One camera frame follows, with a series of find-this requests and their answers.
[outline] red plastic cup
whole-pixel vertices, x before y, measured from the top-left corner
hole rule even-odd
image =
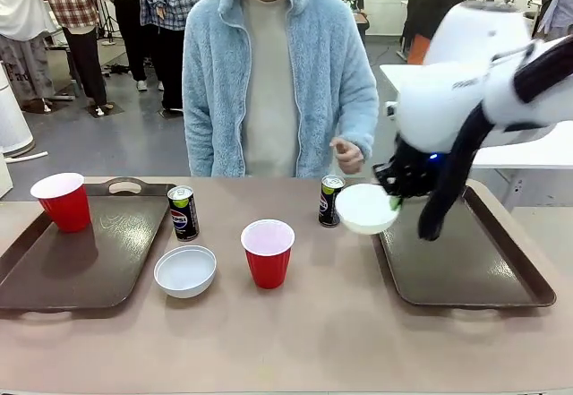
[[[40,180],[30,189],[42,207],[64,232],[77,232],[91,222],[83,176],[62,173]]]
[[[259,288],[278,288],[287,275],[295,231],[280,220],[258,220],[243,230],[241,243]]]

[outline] pepsi can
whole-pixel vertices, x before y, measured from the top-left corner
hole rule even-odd
[[[195,195],[189,186],[176,186],[167,193],[171,219],[179,241],[191,241],[199,235]]]
[[[319,208],[319,222],[327,228],[333,228],[340,223],[335,201],[346,182],[340,176],[326,176],[321,184],[321,206]]]

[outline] hand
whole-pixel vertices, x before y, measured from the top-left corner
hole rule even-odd
[[[344,174],[360,172],[364,165],[364,155],[358,146],[341,138],[333,138],[330,147],[336,150],[338,166]]]

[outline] fuzzy jacket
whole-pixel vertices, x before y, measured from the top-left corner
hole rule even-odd
[[[352,12],[340,0],[289,0],[286,33],[298,109],[297,177],[320,177],[331,139],[372,155],[378,92]],[[201,0],[187,19],[184,127],[194,176],[244,176],[241,129],[251,74],[241,0]]]

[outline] can top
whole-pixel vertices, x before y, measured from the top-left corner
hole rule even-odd
[[[173,201],[186,200],[193,195],[193,189],[189,186],[176,186],[167,192],[167,197]]]
[[[345,185],[344,178],[341,176],[335,176],[334,174],[330,176],[326,176],[322,179],[322,184],[330,187],[332,189],[338,189],[339,187],[344,187]]]

